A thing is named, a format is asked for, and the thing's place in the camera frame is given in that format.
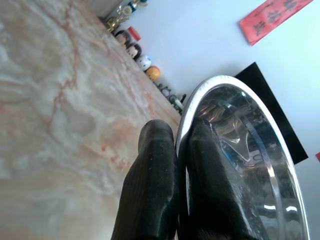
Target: stainless steel bowl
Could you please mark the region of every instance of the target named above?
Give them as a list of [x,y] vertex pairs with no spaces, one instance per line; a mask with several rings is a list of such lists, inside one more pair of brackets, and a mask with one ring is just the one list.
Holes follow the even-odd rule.
[[185,154],[195,117],[213,123],[224,154],[250,190],[269,238],[309,240],[293,161],[275,120],[260,98],[234,77],[216,76],[202,82],[182,114],[176,139],[179,158]]

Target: black mat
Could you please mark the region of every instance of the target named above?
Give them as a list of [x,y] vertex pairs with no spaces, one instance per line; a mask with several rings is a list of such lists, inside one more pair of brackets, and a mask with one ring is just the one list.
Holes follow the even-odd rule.
[[286,115],[282,111],[277,99],[259,70],[258,65],[254,62],[235,77],[251,88],[269,109],[282,133],[293,163],[297,164],[307,159],[308,155],[306,154],[306,151],[302,147]]

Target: doll figurine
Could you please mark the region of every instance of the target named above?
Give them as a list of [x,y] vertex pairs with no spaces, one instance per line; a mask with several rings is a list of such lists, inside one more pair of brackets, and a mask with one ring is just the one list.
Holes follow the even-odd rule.
[[145,73],[152,82],[156,82],[161,77],[161,71],[156,66],[149,67]]
[[147,55],[141,55],[136,60],[136,64],[143,70],[147,70],[151,66],[151,59]]
[[124,30],[118,31],[115,38],[124,48],[127,48],[131,42],[130,34]]
[[142,52],[142,49],[141,47],[139,46],[139,44],[137,43],[131,43],[126,51],[128,52],[128,54],[136,61],[140,55],[141,55],[141,52]]

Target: red paper sign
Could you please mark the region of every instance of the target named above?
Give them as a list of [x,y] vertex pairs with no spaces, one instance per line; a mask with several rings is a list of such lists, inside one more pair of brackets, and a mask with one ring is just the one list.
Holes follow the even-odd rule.
[[253,46],[285,20],[313,0],[267,0],[241,22],[247,40]]

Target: orange ball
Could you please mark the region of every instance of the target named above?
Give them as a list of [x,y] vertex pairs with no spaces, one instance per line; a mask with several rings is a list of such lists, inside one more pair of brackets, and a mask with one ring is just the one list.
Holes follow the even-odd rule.
[[161,77],[161,71],[156,66],[149,67],[145,73],[152,80],[152,82],[156,82]]

